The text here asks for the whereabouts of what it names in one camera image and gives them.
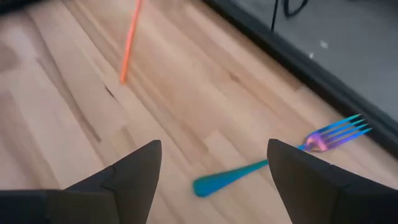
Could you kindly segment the iridescent blue-purple fork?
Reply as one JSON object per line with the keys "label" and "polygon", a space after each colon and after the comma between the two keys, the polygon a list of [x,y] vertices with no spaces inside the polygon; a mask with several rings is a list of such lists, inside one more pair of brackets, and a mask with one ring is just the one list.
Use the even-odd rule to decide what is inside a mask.
{"label": "iridescent blue-purple fork", "polygon": [[[354,140],[372,129],[360,114],[356,114],[308,134],[303,143],[296,148],[305,152],[326,152]],[[199,177],[193,181],[193,192],[197,197],[207,197],[268,165],[269,161],[264,159],[247,166]]]}

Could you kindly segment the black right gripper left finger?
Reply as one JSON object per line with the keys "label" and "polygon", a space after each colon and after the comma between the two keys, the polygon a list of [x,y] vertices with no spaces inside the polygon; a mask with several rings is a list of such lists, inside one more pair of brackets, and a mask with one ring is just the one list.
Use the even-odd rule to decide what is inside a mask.
{"label": "black right gripper left finger", "polygon": [[146,224],[161,161],[153,140],[64,190],[0,190],[0,224]]}

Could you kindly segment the orange straw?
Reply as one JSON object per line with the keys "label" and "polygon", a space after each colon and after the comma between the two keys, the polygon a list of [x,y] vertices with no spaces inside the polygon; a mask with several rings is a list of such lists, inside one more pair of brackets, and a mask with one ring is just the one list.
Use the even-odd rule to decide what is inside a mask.
{"label": "orange straw", "polygon": [[131,19],[131,22],[129,25],[129,31],[127,33],[123,63],[122,63],[121,73],[119,76],[119,80],[122,84],[125,84],[125,82],[126,82],[127,73],[128,73],[128,69],[129,69],[129,59],[131,56],[132,44],[133,44],[134,36],[136,33],[137,24],[138,24],[138,20],[139,20],[139,15],[141,13],[141,7],[142,7],[143,1],[144,0],[135,0],[134,12],[132,14],[132,19]]}

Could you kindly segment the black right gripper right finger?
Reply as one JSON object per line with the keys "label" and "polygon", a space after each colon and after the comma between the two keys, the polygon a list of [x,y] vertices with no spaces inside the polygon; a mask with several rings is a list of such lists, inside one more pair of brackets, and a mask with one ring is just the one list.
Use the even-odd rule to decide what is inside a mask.
{"label": "black right gripper right finger", "polygon": [[277,139],[267,158],[293,224],[398,224],[398,190]]}

